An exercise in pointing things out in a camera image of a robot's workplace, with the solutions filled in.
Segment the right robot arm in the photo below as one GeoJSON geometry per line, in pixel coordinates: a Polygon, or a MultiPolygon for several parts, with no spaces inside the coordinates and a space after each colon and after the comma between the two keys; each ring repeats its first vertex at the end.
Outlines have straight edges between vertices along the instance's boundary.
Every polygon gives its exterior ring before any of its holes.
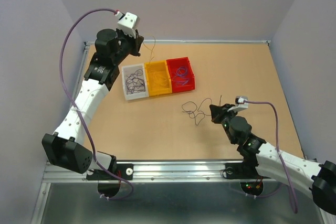
{"type": "Polygon", "coordinates": [[[211,120],[220,124],[230,143],[237,145],[243,157],[244,175],[256,174],[274,179],[288,187],[292,209],[298,212],[296,192],[313,200],[322,210],[335,214],[335,163],[318,163],[280,150],[279,141],[272,145],[252,133],[252,126],[238,112],[248,108],[251,101],[239,97],[235,104],[211,104],[211,120]]]}

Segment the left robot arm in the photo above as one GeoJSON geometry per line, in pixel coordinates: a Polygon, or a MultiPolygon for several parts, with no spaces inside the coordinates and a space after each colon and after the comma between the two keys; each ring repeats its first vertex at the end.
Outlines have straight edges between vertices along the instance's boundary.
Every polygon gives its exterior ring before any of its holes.
{"type": "Polygon", "coordinates": [[[53,134],[45,134],[41,141],[51,164],[80,174],[98,170],[106,179],[116,175],[115,156],[89,150],[83,143],[99,104],[120,73],[119,64],[128,55],[139,56],[143,41],[139,34],[130,37],[120,29],[103,29],[97,33],[96,51],[76,99],[53,134]]]}

